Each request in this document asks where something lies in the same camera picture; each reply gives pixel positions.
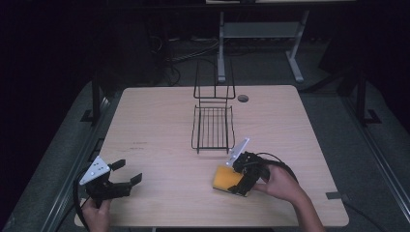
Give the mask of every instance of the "wire rack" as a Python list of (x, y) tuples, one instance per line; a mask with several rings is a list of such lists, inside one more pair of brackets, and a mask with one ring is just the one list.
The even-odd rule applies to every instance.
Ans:
[(198, 62), (193, 90), (193, 97), (198, 99), (198, 104), (193, 112), (191, 138), (191, 147), (198, 154), (203, 149), (226, 150), (228, 153), (235, 145), (232, 106), (228, 106), (228, 100), (236, 98), (233, 74), (223, 83), (218, 82), (215, 73), (212, 78), (211, 82), (206, 82), (209, 79), (201, 77)]

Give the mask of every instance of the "wooden table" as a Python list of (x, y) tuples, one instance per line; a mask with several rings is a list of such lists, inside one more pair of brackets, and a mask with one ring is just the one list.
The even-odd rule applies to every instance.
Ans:
[[(325, 226), (348, 223), (337, 188), (308, 116), (292, 86), (237, 86), (248, 102), (230, 101), (236, 143), (246, 151), (278, 156), (295, 172)], [(292, 206), (261, 192), (242, 197), (212, 188), (226, 151), (191, 147), (193, 87), (132, 88), (124, 91), (102, 146), (107, 162), (125, 159), (110, 181), (127, 182), (142, 172), (130, 197), (115, 199), (113, 226), (275, 227), (297, 226)]]

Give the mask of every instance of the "cord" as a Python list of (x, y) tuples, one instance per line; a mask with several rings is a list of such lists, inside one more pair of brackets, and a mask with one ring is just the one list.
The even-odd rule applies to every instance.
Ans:
[(72, 206), (69, 208), (69, 210), (63, 215), (63, 217), (61, 218), (60, 222), (57, 225), (57, 228), (55, 229), (55, 232), (60, 230), (61, 225), (63, 225), (63, 222), (66, 220), (66, 217), (73, 210), (73, 208), (74, 208), (74, 204), (72, 204)]
[(76, 178), (73, 181), (73, 205), (75, 207), (75, 212), (77, 213), (78, 218), (81, 220), (82, 224), (84, 225), (84, 227), (87, 231), (90, 231), (90, 229), (88, 228), (88, 224), (85, 221), (84, 215), (82, 214), (82, 209), (81, 209), (82, 206), (80, 206), (80, 203), (79, 203), (79, 199), (78, 199), (78, 182), (79, 182), (79, 179), (81, 178), (82, 174), (85, 173), (88, 170), (89, 167), (90, 167), (90, 165), (83, 168), (78, 173), (78, 175), (76, 176)]
[(259, 156), (259, 155), (268, 155), (268, 156), (271, 156), (271, 157), (273, 157), (273, 158), (279, 160), (280, 162), (283, 162), (283, 161), (280, 160), (277, 156), (274, 156), (274, 155), (272, 155), (272, 154), (270, 154), (270, 153), (258, 153), (258, 154), (256, 154), (256, 155), (257, 155), (257, 156)]

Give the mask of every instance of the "sponge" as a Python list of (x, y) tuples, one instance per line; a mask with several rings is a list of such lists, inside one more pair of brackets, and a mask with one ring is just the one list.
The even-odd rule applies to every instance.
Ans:
[(215, 173), (212, 187), (214, 189), (230, 192), (228, 189), (238, 185), (243, 176), (242, 173), (235, 172), (232, 167), (219, 165), (217, 172)]

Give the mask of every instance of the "human arm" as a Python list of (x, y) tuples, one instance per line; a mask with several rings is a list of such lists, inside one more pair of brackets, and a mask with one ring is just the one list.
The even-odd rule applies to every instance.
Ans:
[(271, 172), (269, 181), (264, 180), (266, 184), (255, 184), (253, 189), (291, 203), (303, 231), (325, 231), (310, 198), (299, 184), (281, 167), (268, 165), (268, 168)]
[(82, 206), (82, 214), (87, 222), (90, 232), (108, 232), (110, 224), (110, 200), (104, 200), (100, 208), (96, 207), (93, 199), (88, 199)]

